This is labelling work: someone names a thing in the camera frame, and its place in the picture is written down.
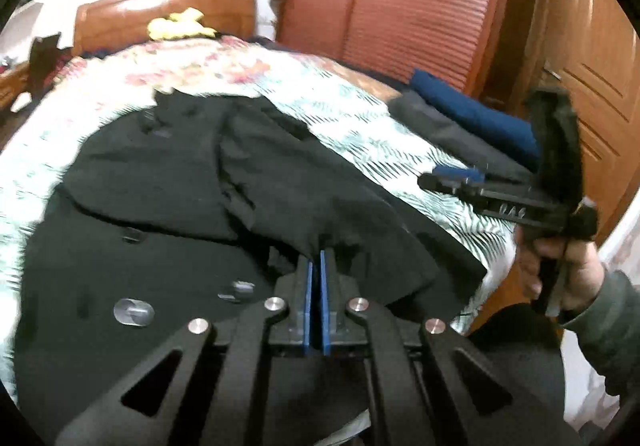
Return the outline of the green sleeve forearm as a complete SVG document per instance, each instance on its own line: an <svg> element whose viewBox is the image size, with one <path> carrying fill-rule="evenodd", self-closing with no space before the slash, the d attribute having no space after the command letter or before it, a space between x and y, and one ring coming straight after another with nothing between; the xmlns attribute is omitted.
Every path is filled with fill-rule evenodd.
<svg viewBox="0 0 640 446"><path fill-rule="evenodd" d="M605 391L625 398L639 381L639 291L620 270L608 272L600 292L580 313L563 310L587 362L605 378Z"/></svg>

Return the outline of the person's right hand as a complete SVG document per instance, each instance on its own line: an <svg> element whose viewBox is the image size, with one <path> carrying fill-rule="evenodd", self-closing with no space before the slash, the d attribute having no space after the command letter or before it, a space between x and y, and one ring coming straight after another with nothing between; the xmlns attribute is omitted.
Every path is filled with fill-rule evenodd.
<svg viewBox="0 0 640 446"><path fill-rule="evenodd" d="M559 288L560 310L581 313L597 299L605 270L593 241L561 237L533 239L518 226L514 242L518 281L526 299L538 300L546 288L547 281L541 277L544 261L559 266L559 277L551 285Z"/></svg>

